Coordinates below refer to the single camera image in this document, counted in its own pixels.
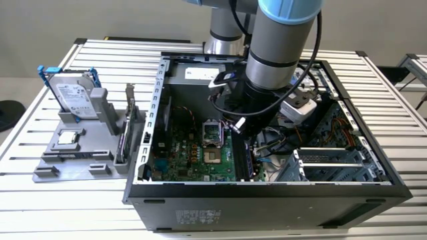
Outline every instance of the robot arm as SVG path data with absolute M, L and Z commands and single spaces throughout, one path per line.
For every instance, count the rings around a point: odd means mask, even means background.
M 223 8 L 232 11 L 232 0 L 199 0 L 200 5 Z M 241 103 L 239 110 L 229 111 L 227 106 L 216 105 L 219 95 L 209 98 L 216 110 L 229 116 L 244 117 L 244 135 L 251 137 L 264 128 L 275 117 L 279 106 L 287 114 L 296 113 L 309 102 L 309 98 L 299 91 L 312 62 L 315 60 L 321 34 L 320 8 L 323 0 L 257 0 L 256 20 L 244 69 L 236 72 L 240 82 L 244 82 L 239 93 Z M 253 1 L 237 1 L 235 10 L 253 11 Z M 293 85 L 289 84 L 308 33 L 317 16 L 317 35 L 315 51 Z

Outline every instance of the black cable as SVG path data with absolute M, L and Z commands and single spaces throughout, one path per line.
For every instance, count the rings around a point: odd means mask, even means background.
M 413 80 L 416 79 L 416 77 L 413 77 L 404 85 L 403 87 L 400 87 L 399 92 L 401 91 L 401 89 L 404 89 L 407 87 L 407 85 L 413 82 Z
M 243 32 L 243 34 L 245 36 L 252 37 L 252 34 L 249 34 L 248 31 L 245 30 L 245 28 L 243 27 L 241 22 L 240 22 L 239 17 L 237 17 L 237 13 L 236 13 L 237 0 L 228 0 L 228 3 L 229 3 L 232 17 L 233 17 L 235 23 L 239 26 L 240 31 Z
M 268 107 L 265 107 L 263 110 L 256 111 L 256 112 L 249 112 L 249 113 L 240 113 L 240 112 L 232 112 L 232 111 L 227 111 L 224 109 L 221 109 L 217 105 L 216 105 L 216 97 L 211 96 L 209 101 L 212 103 L 213 108 L 220 111 L 224 114 L 229 114 L 229 115 L 235 115 L 235 116 L 240 116 L 240 117 L 249 117 L 249 116 L 256 116 L 256 115 L 261 115 L 265 112 L 268 112 L 269 110 L 272 110 L 280 103 L 281 101 L 291 95 L 291 93 L 293 92 L 293 90 L 299 87 L 299 85 L 301 84 L 309 69 L 315 63 L 315 59 L 317 56 L 317 52 L 319 52 L 319 47 L 320 47 L 320 39 L 321 39 L 321 11 L 317 14 L 317 30 L 316 30 L 316 36 L 315 36 L 315 45 L 313 45 L 313 50 L 312 50 L 312 55 L 307 64 L 307 68 L 304 70 L 304 72 L 301 73 L 301 75 L 299 76 L 299 79 L 296 80 L 296 83 L 293 84 L 293 86 L 289 88 L 289 90 L 284 93 L 284 95 L 277 99 L 277 101 L 275 101 Z
M 305 67 L 303 66 L 303 64 L 299 63 L 296 66 L 297 66 L 303 71 L 305 70 Z M 316 78 L 315 78 L 315 76 L 313 76 L 313 74 L 312 74 L 311 71 L 308 71 L 307 75 L 308 75 L 308 77 L 311 78 L 312 84 L 313 84 L 312 93 L 313 93 L 315 96 L 317 96 L 317 93 L 319 93 L 319 83 L 317 83 L 317 80 L 316 80 Z
M 419 102 L 419 104 L 416 105 L 415 110 L 420 109 L 423 103 L 424 103 L 424 101 L 421 100 L 421 101 Z

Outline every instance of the aluminum table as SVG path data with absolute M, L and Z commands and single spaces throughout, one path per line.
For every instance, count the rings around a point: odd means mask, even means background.
M 96 67 L 116 109 L 125 108 L 125 83 L 133 83 L 136 104 L 148 109 L 161 51 L 201 53 L 203 46 L 87 40 L 59 66 Z M 311 54 L 304 50 L 301 57 Z M 427 123 L 365 55 L 323 50 L 317 60 L 331 64 L 412 199 L 348 230 L 152 233 L 121 203 L 125 179 L 32 182 L 59 123 L 59 104 L 44 87 L 0 146 L 0 239 L 427 239 Z

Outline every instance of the white label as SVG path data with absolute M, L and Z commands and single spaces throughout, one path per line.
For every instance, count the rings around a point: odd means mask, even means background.
M 176 210 L 179 224 L 217 224 L 221 210 Z
M 219 73 L 217 68 L 187 67 L 185 79 L 213 80 Z
M 71 113 L 80 118 L 96 117 L 96 112 L 85 88 L 79 84 L 57 84 L 60 97 Z

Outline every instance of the metal extrusion rail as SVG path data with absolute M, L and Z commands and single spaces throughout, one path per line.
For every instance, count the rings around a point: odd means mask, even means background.
M 136 104 L 148 109 L 160 51 L 201 50 L 200 44 L 88 40 L 72 46 L 60 66 L 96 67 L 116 109 L 125 107 L 125 83 L 133 83 Z M 309 55 L 305 50 L 303 58 Z M 427 239 L 427 123 L 368 57 L 320 51 L 317 59 L 331 64 L 412 199 L 349 230 L 152 233 L 133 207 L 121 203 L 125 179 L 32 182 L 59 123 L 59 104 L 44 87 L 0 146 L 0 238 Z

